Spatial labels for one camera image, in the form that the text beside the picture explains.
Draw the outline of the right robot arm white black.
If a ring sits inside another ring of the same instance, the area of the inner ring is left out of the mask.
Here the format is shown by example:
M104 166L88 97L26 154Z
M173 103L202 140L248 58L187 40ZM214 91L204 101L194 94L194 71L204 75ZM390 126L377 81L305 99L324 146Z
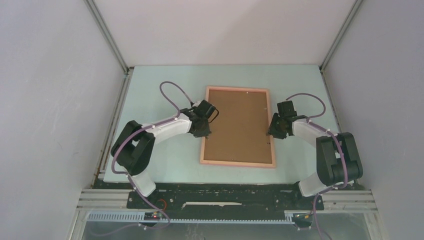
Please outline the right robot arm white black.
M355 138L350 132L333 133L314 123L310 117L298 115L291 100L279 102L273 114L268 135L283 140L288 136L301 138L316 150L316 171L297 183L291 204L304 209L311 196L326 190L344 188L360 179L364 170Z

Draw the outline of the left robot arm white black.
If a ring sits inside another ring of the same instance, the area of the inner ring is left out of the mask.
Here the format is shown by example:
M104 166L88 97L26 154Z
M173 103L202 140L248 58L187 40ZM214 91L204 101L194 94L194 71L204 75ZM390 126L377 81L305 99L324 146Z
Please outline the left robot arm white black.
M155 145L178 135L192 134L195 138L207 138L211 134L210 123L219 110L207 100L192 103L190 108L179 109L176 116L150 125L129 121L111 148L114 174L124 175L139 193L138 201L145 208L153 208L158 202L155 182L147 172Z

